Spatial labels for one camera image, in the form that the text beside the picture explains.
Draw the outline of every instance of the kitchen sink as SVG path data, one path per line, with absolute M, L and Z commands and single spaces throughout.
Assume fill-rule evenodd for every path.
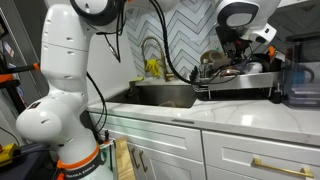
M 106 102 L 191 108 L 196 100 L 195 92 L 189 85 L 136 86 L 125 90 Z

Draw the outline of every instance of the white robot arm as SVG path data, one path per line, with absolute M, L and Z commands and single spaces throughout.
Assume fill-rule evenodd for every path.
M 159 0 L 159 4 L 168 10 L 178 1 Z M 215 1 L 218 22 L 229 27 L 246 27 L 244 37 L 257 40 L 259 33 L 269 28 L 266 21 L 279 1 Z M 101 165 L 93 133 L 82 126 L 79 118 L 88 101 L 86 71 L 90 40 L 96 32 L 117 31 L 121 8 L 125 11 L 131 7 L 151 7 L 149 0 L 71 0 L 71 4 L 54 5 L 48 10 L 42 34 L 41 71 L 48 81 L 49 94 L 30 105 L 16 125 L 26 139 L 49 143 L 57 149 L 59 167 L 65 170 L 67 179 L 112 179 L 112 173 Z M 265 36 L 259 37 L 270 41 Z
M 269 44 L 277 30 L 268 24 L 281 0 L 213 0 L 220 26 L 237 29 L 244 40 Z

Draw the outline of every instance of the electrical outlet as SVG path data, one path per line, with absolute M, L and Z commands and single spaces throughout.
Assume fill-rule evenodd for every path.
M 223 53 L 223 48 L 221 46 L 218 35 L 210 36 L 210 46 L 212 50 L 216 50 Z

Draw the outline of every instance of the yellow tool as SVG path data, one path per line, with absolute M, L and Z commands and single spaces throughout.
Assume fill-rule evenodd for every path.
M 150 59 L 146 61 L 146 72 L 151 72 L 152 76 L 160 76 L 159 65 L 156 59 Z
M 0 167 L 12 163 L 13 152 L 17 149 L 14 143 L 2 147 L 2 150 L 0 148 Z

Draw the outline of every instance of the dish rack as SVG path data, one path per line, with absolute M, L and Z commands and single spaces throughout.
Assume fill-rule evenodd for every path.
M 212 91 L 269 88 L 268 97 L 270 97 L 273 88 L 279 88 L 281 77 L 281 72 L 243 74 L 225 77 L 217 76 L 208 85 L 193 85 L 193 89 L 196 93 L 208 93 L 209 99 L 212 99 Z M 196 82 L 208 82 L 210 78 L 199 78 L 199 75 L 196 75 L 194 80 Z

